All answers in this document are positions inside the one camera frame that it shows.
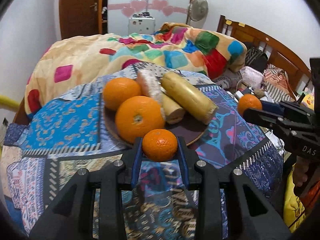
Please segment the person's right hand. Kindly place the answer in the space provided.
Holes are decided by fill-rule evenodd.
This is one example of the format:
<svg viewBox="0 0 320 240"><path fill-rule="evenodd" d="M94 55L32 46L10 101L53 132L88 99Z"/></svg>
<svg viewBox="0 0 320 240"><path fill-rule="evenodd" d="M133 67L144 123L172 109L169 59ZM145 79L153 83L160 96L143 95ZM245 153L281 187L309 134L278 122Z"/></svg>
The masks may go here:
<svg viewBox="0 0 320 240"><path fill-rule="evenodd" d="M302 157L297 156L297 160L293 169L293 183L297 187L301 187L304 182L307 181L308 176L306 175L309 169L310 161Z"/></svg>

